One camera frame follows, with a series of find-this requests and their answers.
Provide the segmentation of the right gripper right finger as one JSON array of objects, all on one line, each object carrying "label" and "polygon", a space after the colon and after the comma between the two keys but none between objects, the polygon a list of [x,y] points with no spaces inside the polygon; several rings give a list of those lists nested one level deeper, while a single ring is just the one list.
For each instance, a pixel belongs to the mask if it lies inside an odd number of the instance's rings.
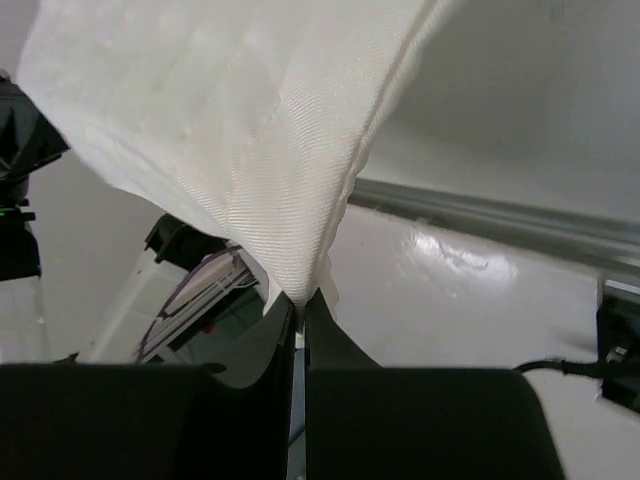
[{"label": "right gripper right finger", "polygon": [[321,293],[304,323],[307,478],[564,478],[521,374],[382,367],[337,325]]}]

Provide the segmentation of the white skirt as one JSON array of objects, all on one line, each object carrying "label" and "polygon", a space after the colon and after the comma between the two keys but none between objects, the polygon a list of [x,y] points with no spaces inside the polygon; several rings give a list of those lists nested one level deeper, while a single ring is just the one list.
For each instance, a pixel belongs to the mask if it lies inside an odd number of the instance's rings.
[{"label": "white skirt", "polygon": [[453,1],[44,1],[17,82],[107,183],[313,295]]}]

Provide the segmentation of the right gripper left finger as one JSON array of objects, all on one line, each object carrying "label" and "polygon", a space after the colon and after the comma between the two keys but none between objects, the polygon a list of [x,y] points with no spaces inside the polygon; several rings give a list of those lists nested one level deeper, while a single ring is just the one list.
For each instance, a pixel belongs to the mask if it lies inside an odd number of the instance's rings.
[{"label": "right gripper left finger", "polygon": [[280,295],[211,363],[9,364],[5,479],[282,479],[294,308]]}]

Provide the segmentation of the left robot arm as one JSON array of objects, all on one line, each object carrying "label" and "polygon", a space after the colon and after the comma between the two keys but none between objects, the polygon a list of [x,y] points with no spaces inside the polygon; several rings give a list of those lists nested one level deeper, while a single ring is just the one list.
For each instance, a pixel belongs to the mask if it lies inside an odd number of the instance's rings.
[{"label": "left robot arm", "polygon": [[[44,315],[32,173],[69,147],[7,74],[1,76],[1,361],[53,360]],[[146,363],[176,350],[257,281],[247,255],[162,215],[98,331],[69,362]]]}]

